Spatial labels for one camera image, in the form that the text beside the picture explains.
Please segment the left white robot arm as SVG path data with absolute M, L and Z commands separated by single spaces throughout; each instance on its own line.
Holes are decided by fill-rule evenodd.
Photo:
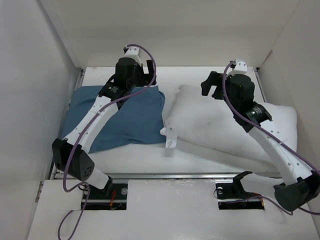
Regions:
M 63 189 L 68 192 L 67 177 L 71 176 L 101 198 L 112 193 L 113 180 L 101 172 L 89 157 L 91 146 L 107 121 L 123 106 L 132 90 L 140 87 L 141 92 L 156 84 L 156 64 L 154 59 L 147 60 L 148 72 L 133 57 L 122 57 L 115 65 L 115 72 L 100 89 L 92 107 L 63 139 L 52 143 L 53 161 L 56 168 L 63 172 Z

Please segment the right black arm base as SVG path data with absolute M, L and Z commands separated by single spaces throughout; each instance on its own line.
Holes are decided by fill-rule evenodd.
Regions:
M 241 180 L 247 175 L 252 175 L 251 171 L 244 171 L 229 180 L 217 180 L 213 196 L 218 200 L 219 210 L 264 210 L 264 202 L 255 192 L 245 191 Z

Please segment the blue pillowcase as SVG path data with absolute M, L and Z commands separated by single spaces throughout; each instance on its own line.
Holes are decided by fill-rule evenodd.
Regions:
M 83 86 L 72 96 L 64 120 L 60 139 L 66 137 L 93 106 L 102 86 Z M 143 93 L 129 98 L 101 129 L 89 153 L 114 149 L 129 144 L 152 145 L 166 141 L 160 134 L 164 127 L 165 94 L 152 86 Z

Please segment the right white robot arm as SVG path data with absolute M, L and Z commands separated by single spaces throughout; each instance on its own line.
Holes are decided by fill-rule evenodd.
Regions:
M 283 182 L 275 184 L 271 192 L 282 210 L 291 214 L 319 195 L 320 172 L 284 143 L 271 114 L 254 101 L 255 85 L 247 75 L 212 71 L 200 86 L 203 96 L 216 87 L 212 97 L 227 104 L 237 124 L 278 169 Z

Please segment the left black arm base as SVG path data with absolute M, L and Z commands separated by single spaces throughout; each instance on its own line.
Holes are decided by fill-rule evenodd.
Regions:
M 128 184 L 114 183 L 108 196 L 101 189 L 90 186 L 88 201 L 84 206 L 88 211 L 122 211 L 127 209 Z

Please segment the white pillow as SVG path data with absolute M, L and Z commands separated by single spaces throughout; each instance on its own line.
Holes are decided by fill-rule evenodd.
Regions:
M 201 88 L 179 86 L 174 106 L 160 130 L 178 138 L 238 157 L 271 163 L 263 148 L 235 121 L 223 100 L 201 95 Z

